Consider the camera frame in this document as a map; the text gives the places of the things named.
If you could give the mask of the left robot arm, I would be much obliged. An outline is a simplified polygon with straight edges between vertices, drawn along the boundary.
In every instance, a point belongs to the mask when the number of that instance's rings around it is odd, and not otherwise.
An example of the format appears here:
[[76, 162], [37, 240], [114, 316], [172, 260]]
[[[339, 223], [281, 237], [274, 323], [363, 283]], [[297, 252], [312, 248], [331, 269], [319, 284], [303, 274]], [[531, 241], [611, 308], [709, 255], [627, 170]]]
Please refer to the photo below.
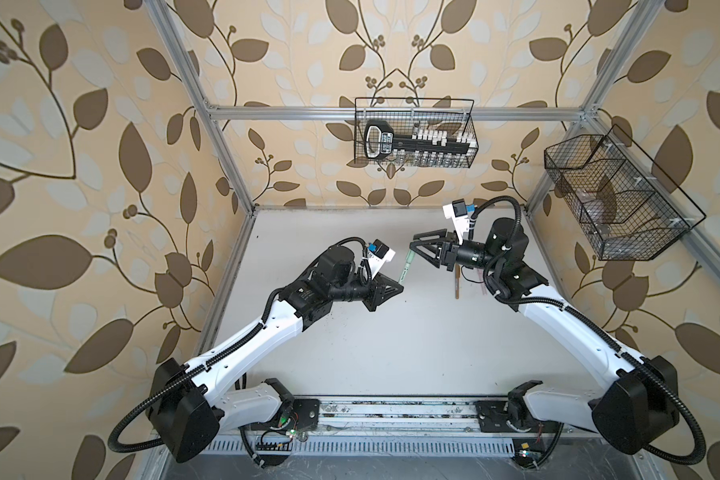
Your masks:
[[382, 274], [395, 256], [380, 240], [355, 256], [346, 241], [323, 251], [288, 285], [274, 290], [263, 314], [227, 340], [180, 364], [170, 358], [156, 370], [155, 402], [146, 416], [178, 463], [199, 455], [225, 427], [295, 421], [293, 396], [277, 379], [232, 389], [280, 345], [327, 316], [337, 302], [361, 302], [373, 312], [400, 294], [402, 285]]

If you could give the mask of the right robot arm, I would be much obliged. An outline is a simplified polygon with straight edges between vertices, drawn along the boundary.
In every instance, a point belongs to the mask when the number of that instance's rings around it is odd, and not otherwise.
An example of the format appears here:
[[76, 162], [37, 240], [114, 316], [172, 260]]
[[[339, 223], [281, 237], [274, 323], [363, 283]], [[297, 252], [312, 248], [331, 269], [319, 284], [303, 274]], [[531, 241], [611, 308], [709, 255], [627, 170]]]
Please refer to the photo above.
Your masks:
[[596, 385], [563, 388], [529, 380], [507, 395], [507, 422], [518, 431], [539, 423], [595, 432], [618, 451], [634, 454], [685, 419], [677, 372], [618, 341], [567, 303], [524, 259], [529, 238], [511, 218], [494, 221], [487, 239], [445, 229], [414, 235], [410, 244], [436, 268], [476, 269], [501, 304], [541, 327], [591, 375]]

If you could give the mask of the green pen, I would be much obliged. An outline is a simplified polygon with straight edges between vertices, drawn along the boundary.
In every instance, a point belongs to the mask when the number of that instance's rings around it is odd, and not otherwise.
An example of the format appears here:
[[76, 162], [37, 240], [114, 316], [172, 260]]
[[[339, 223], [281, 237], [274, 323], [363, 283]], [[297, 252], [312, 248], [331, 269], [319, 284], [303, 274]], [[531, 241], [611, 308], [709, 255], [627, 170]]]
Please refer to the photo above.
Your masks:
[[407, 252], [406, 258], [405, 258], [405, 263], [404, 263], [404, 266], [402, 268], [402, 271], [400, 273], [399, 280], [398, 280], [398, 282], [401, 285], [403, 285], [405, 283], [405, 279], [407, 277], [407, 274], [410, 270], [411, 264], [412, 264], [413, 260], [415, 259], [415, 257], [416, 257], [416, 254], [414, 251], [409, 250]]

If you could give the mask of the orange pen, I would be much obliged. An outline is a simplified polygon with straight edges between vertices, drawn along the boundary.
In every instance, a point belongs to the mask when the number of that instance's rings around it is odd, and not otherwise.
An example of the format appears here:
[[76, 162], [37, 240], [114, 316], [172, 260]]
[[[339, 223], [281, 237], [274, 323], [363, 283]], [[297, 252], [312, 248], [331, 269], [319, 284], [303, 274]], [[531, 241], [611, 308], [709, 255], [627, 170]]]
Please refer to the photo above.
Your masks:
[[454, 268], [454, 298], [456, 300], [460, 299], [460, 282], [461, 282], [461, 269], [457, 265]]

